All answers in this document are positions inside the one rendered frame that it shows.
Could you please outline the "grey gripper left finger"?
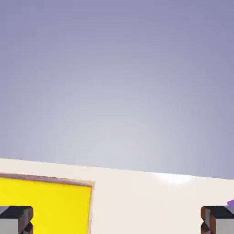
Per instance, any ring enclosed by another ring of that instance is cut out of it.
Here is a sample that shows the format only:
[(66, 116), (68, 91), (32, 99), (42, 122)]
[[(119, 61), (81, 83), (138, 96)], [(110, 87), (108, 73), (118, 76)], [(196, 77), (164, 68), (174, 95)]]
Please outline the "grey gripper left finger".
[(0, 234), (33, 234), (31, 206), (0, 206)]

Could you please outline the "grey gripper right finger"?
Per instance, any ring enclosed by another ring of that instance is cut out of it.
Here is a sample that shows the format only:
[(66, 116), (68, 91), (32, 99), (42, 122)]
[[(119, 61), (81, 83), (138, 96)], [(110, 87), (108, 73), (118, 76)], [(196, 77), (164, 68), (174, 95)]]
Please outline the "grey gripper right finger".
[(234, 234), (234, 205), (201, 207), (201, 234)]

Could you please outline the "large yellow box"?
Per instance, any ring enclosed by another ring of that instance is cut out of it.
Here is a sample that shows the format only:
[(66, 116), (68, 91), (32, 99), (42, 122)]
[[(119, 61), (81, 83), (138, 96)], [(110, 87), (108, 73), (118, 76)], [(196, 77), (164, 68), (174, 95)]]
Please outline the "large yellow box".
[(90, 234), (95, 183), (0, 173), (0, 206), (31, 206), (33, 234)]

